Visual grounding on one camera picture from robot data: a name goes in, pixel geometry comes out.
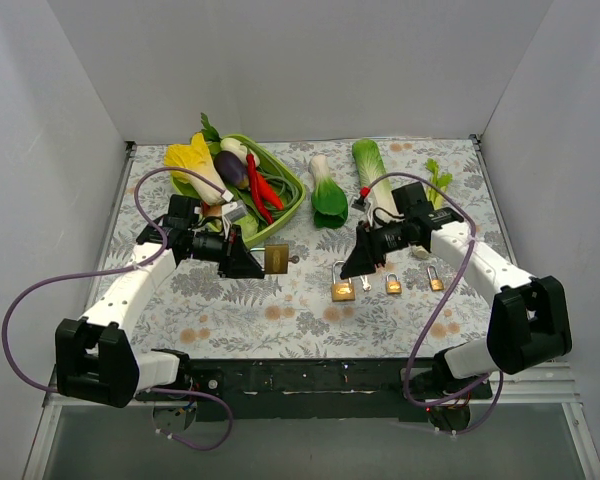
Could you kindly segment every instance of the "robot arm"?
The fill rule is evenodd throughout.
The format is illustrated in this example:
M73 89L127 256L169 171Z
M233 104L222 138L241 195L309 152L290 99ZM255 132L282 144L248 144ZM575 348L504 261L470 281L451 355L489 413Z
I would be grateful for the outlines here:
M378 229L361 222L341 277L373 273L387 253L410 245L424 246L457 269L470 240L462 217L451 208L434 210L421 183L392 194L403 219ZM486 338L435 355L441 384L497 370L514 374L571 350L564 289L555 278L537 279L476 241L465 280L491 306L489 330Z
M58 391L66 396L124 407L136 392L156 385L188 389L184 365L188 355L170 350L134 354L133 329L160 284L187 258L218 263L226 278L264 278L265 271L242 241L239 226L225 236L196 231L199 201L173 195L162 219L168 244L152 263L118 277L79 320L65 319L56 329ZM135 266L161 248L162 238L147 226L137 239L128 266ZM286 273L267 269L267 273Z

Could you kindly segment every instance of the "gold padlock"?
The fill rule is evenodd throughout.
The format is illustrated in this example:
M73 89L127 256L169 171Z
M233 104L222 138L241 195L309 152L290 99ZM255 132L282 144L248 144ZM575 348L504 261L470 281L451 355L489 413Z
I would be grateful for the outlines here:
M431 290L434 292L440 292L444 290L444 284L442 283L442 280L438 278L436 267L429 265L427 267L427 275L429 275L429 286L431 287Z
M356 291L353 288L353 283L349 278L346 282L336 281L336 267L344 265L342 260L337 261L331 267L331 300L334 302L345 302L347 300L356 299Z
M264 273L280 275L289 271L289 245L264 246Z
M400 285L398 276L395 273L387 274L387 293L389 295L398 295L402 293L402 285Z

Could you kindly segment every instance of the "gray wall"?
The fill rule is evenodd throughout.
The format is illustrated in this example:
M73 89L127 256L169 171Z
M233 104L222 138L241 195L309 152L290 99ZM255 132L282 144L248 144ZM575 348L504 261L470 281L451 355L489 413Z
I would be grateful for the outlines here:
M551 0L49 0L128 140L482 132Z
M31 283L93 267L123 158L46 1L0 0L0 324ZM55 326L85 299L85 283L67 283L16 311L15 356L36 380L49 380ZM11 372L0 346L0 479L22 475L42 399Z
M522 266L567 290L569 359L600 453L600 0L555 0L484 136Z

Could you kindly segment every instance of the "red pepper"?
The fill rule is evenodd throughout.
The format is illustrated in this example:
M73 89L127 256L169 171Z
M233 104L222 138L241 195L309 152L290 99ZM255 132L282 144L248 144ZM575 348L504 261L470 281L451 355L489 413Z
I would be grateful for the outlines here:
M276 207L278 210L284 210L284 204L282 203L282 200L280 200L280 197L278 197L276 192L273 191L271 185L267 183L260 173L256 172L256 174L258 175L258 191L260 192L260 197Z
M273 223L273 217L271 217L269 210L264 206L262 198L260 197L256 160L252 153L247 153L247 175L249 176L249 186L251 187L251 198L253 198L253 203L256 205L260 215L262 215L267 223L271 225Z

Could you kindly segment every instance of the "floral tablecloth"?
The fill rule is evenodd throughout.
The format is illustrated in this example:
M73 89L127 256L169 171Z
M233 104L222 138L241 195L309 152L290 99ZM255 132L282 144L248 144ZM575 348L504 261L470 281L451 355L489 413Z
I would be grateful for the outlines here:
M337 183L349 200L359 190L358 174L351 157L353 141L270 143L266 148L288 165L307 191L313 188L308 162L316 154L327 156ZM469 140L378 141L388 171L409 171L428 178L427 158L438 160L453 174L449 195L474 217L478 236L507 255L489 192L473 145ZM133 159L109 246L107 267L128 260L136 235L144 227L133 203L138 179L162 165L166 146L140 146ZM392 179L395 186L398 179ZM140 192L147 212L156 217L166 211L174 193L168 174L157 175ZM331 301L331 266L344 260L355 243L359 212L338 230L317 230L312 223L310 194L295 217L269 243L288 243L301 259L290 264L289 274L265 280L220 279L217 265L186 261L158 289L140 318L133 345L148 351L172 348L193 358L291 358L291 357L394 357L406 356L442 293L431 292L427 265L436 266L448 284L453 271L431 257L417 260L407 251L388 256L384 272L369 276L372 290L363 292L355 281L354 302ZM403 285L400 296L385 293L384 278L395 273ZM105 278L102 293L113 281ZM486 334L489 309L475 291L462 282L452 296L419 355Z

